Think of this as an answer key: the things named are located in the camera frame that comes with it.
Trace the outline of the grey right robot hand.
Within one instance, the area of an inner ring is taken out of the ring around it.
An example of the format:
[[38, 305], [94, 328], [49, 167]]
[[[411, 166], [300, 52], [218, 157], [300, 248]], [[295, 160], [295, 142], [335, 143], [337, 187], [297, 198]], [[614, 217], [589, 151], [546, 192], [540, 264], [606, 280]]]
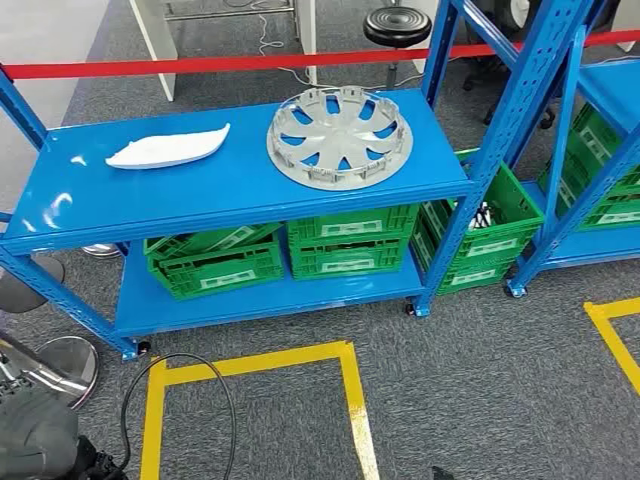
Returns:
[[1, 477], [54, 479], [77, 457], [78, 420], [55, 392], [29, 380], [1, 383]]

